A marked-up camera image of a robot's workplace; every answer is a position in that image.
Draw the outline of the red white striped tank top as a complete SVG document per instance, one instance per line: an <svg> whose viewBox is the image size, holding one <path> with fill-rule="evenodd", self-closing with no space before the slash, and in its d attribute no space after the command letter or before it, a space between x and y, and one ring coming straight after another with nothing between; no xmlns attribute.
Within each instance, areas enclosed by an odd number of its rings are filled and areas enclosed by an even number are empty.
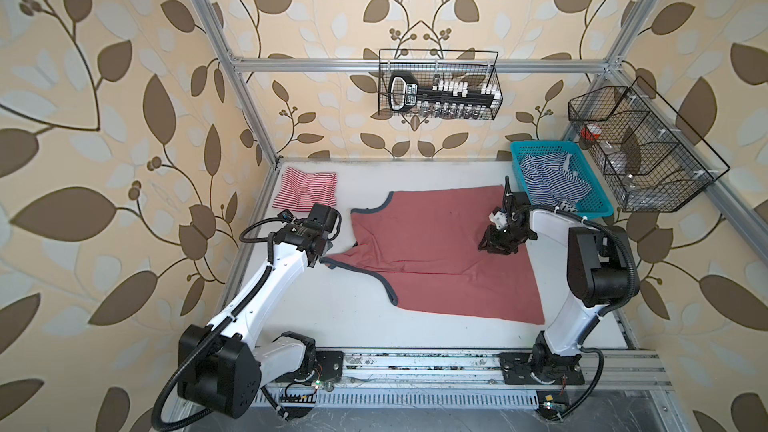
<svg viewBox="0 0 768 432"><path fill-rule="evenodd" d="M337 182L334 172L304 172L287 167L272 207L292 213L308 213L315 204L335 207Z"/></svg>

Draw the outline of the maroon tank top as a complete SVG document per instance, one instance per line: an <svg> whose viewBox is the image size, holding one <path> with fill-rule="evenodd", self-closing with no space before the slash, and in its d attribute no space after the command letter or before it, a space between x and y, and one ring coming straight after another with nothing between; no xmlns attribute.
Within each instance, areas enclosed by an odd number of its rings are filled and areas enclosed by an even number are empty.
<svg viewBox="0 0 768 432"><path fill-rule="evenodd" d="M526 248L479 247L502 197L500 185L392 191L376 208L353 209L354 245L320 261L377 279L402 309L542 325Z"/></svg>

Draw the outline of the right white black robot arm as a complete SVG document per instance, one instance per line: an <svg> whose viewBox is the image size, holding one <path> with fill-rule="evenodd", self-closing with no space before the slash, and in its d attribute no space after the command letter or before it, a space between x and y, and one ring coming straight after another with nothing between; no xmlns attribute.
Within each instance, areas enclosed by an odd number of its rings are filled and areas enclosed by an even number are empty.
<svg viewBox="0 0 768 432"><path fill-rule="evenodd" d="M601 319L639 291L627 234L559 206L532 205L523 192L503 192L478 249L511 255L542 236L567 249L569 295L540 332L527 361L513 366L523 381L552 384L577 371L583 345Z"/></svg>

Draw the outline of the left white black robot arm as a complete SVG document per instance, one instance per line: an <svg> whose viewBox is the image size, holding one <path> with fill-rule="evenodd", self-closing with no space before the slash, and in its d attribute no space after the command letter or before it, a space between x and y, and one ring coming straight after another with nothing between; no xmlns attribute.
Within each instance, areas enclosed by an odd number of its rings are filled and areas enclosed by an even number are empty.
<svg viewBox="0 0 768 432"><path fill-rule="evenodd" d="M305 218L283 210L241 232L241 243L265 245L266 258L205 326L192 325L182 334L178 367L152 409L153 429L177 431L213 412L239 418L258 395L279 417L292 419L267 386L286 374L315 375L316 342L294 332L263 347L257 341L282 296L327 253L341 224L335 208L316 203Z"/></svg>

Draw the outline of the navy white striped tank top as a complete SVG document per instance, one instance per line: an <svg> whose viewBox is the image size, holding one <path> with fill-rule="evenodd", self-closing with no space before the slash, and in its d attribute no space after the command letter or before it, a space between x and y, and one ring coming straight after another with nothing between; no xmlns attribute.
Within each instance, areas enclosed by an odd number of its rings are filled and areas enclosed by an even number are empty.
<svg viewBox="0 0 768 432"><path fill-rule="evenodd" d="M573 164L571 153L526 156L520 169L529 200L536 205L577 211L578 203L589 196L593 187Z"/></svg>

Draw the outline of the black tool with vials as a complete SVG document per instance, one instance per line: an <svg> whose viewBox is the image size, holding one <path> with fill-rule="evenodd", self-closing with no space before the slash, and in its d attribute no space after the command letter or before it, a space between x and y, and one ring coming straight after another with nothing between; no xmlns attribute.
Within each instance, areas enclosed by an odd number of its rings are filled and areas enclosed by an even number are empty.
<svg viewBox="0 0 768 432"><path fill-rule="evenodd" d="M503 102L496 84L483 83L471 88L468 82L446 80L438 75L430 84L422 85L407 71L390 76L384 98L393 112L472 120L492 120Z"/></svg>

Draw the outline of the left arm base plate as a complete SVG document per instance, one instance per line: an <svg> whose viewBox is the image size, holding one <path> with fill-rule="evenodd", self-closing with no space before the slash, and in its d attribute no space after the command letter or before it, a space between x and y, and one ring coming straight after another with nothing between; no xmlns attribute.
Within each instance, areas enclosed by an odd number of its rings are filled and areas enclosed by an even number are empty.
<svg viewBox="0 0 768 432"><path fill-rule="evenodd" d="M277 379L278 383L337 382L343 374L341 350L313 350L305 354L300 367Z"/></svg>

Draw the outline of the aluminium front rail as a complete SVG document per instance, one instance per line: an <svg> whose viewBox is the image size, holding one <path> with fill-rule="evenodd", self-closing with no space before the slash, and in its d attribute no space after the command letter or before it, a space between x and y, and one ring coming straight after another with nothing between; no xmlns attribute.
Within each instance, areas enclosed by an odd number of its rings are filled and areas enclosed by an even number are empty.
<svg viewBox="0 0 768 432"><path fill-rule="evenodd" d="M344 353L342 377L331 382L338 387L406 389L529 389L577 390L602 374L599 390L671 391L673 389L658 354L643 350L608 349L602 357L583 352L580 359L584 385L534 386L506 385L499 364L504 352L530 352L527 349L457 348L319 348Z"/></svg>

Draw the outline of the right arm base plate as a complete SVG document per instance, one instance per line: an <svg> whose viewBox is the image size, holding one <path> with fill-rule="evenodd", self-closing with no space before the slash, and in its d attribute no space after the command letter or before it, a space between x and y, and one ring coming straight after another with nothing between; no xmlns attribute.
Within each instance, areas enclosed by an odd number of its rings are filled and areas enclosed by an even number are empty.
<svg viewBox="0 0 768 432"><path fill-rule="evenodd" d="M580 355L504 352L499 355L499 364L506 385L584 385L580 359Z"/></svg>

